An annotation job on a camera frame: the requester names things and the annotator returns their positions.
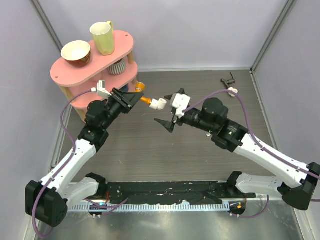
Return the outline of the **white PVC elbow fitting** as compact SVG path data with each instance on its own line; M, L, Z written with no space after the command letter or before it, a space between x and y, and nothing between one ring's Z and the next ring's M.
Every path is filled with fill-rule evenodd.
M149 107L153 110L163 110L167 105L167 101L164 98L160 98L159 100L152 99Z

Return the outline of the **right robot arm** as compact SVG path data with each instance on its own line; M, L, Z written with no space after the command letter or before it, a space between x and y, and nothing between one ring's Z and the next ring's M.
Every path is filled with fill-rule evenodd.
M217 92L200 101L201 109L190 106L190 96L183 89L172 95L153 99L150 108L172 108L171 121L157 119L170 133L175 125L188 125L205 131L216 146L243 156L273 173L272 177L233 172L226 184L226 193L233 198L240 194L262 194L282 198L289 206L306 211L320 179L320 166L295 160L258 139L250 126L228 119L228 108L215 96Z

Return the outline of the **dark faucet with white elbow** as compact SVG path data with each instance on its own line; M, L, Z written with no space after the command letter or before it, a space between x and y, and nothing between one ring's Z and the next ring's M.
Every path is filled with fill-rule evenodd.
M224 85L225 89L228 90L227 94L232 97L232 98L235 98L235 94L238 93L238 90L234 87L232 87L232 85L236 82L235 81L235 78L233 76L233 74L230 72L230 76L231 76L231 79L223 79L221 78L220 79L220 82Z

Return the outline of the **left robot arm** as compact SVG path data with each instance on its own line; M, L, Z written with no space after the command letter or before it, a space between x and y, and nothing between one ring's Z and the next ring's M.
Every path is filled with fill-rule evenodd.
M69 153L40 181L32 180L25 188L25 211L34 225L39 220L55 228L69 208L88 197L100 200L106 195L106 179L100 175L89 173L75 185L70 182L105 144L110 125L120 114L129 113L143 95L114 88L107 102L95 100L88 105L85 125Z

